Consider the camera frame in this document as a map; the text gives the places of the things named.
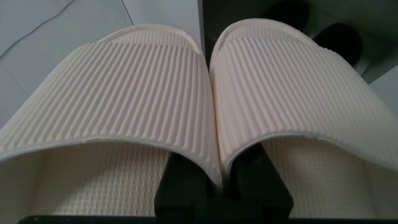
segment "textured footbed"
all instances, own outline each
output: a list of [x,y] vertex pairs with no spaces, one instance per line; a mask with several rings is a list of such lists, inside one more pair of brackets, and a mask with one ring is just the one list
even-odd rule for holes
[[205,59],[183,31],[133,26],[79,47],[0,132],[0,220],[154,216],[169,151],[221,187],[214,118]]
[[397,202],[381,208],[387,193],[374,198],[383,187],[362,160],[397,170],[397,120],[339,55],[280,22],[248,19],[221,34],[210,77],[226,175],[262,141],[294,198],[291,217],[398,218]]

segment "black cable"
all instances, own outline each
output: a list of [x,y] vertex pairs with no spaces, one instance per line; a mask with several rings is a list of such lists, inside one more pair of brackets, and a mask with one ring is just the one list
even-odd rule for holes
[[50,19],[47,19],[46,21],[42,22],[40,25],[38,25],[35,29],[33,29],[32,31],[30,31],[28,34],[26,34],[25,36],[21,37],[20,39],[18,39],[17,41],[15,41],[13,44],[11,44],[1,55],[0,55],[0,60],[3,58],[3,56],[5,56],[15,45],[17,45],[21,40],[25,39],[27,36],[33,34],[33,32],[35,32],[37,29],[39,29],[42,25],[46,24],[48,21],[51,21],[52,19],[58,17],[61,13],[63,13],[68,6],[70,6],[70,4],[72,4],[74,1],[76,0],[72,0],[70,1],[70,3],[68,3],[57,15],[51,17]]

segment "tile grout line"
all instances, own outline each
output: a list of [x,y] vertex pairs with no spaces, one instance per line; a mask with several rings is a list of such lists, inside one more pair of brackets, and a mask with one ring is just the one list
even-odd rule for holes
[[25,93],[26,96],[30,96],[30,94],[28,94],[28,92],[25,90],[24,87],[22,87],[22,85],[11,75],[11,72],[2,64],[0,64],[0,66],[7,72],[8,76],[10,76],[10,78],[17,83],[17,85],[19,86],[19,88],[21,88],[21,90]]
[[123,8],[124,8],[124,12],[127,14],[128,18],[129,18],[129,20],[130,20],[130,22],[131,22],[131,25],[133,26],[134,23],[132,22],[130,13],[129,13],[129,11],[128,11],[127,8],[126,8],[126,5],[124,4],[124,1],[123,1],[123,0],[120,0],[120,1],[122,2]]

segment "black object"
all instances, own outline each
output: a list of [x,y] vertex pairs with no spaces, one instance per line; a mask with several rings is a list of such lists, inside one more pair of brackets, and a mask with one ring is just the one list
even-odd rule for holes
[[287,220],[293,198],[261,144],[235,159],[228,191],[214,198],[206,174],[188,159],[170,157],[155,196],[162,223],[263,223]]
[[309,14],[307,3],[299,0],[286,0],[271,6],[263,18],[283,22],[298,30],[303,30]]
[[188,223],[193,204],[212,197],[205,172],[189,159],[173,153],[155,195],[155,214],[163,223]]
[[345,24],[333,24],[323,29],[314,39],[319,46],[332,50],[351,66],[355,65],[363,51],[359,33]]
[[261,143],[246,149],[233,162],[228,195],[256,202],[265,220],[287,220],[293,208],[293,198]]

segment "slipper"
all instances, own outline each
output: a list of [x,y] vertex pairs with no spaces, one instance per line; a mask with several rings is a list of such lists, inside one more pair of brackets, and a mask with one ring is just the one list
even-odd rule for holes
[[154,216],[169,151],[221,188],[205,58],[163,25],[73,51],[0,132],[0,217]]
[[364,161],[398,170],[398,122],[343,58],[286,24],[247,19],[221,34],[210,78],[223,173],[263,142],[291,217],[375,216]]

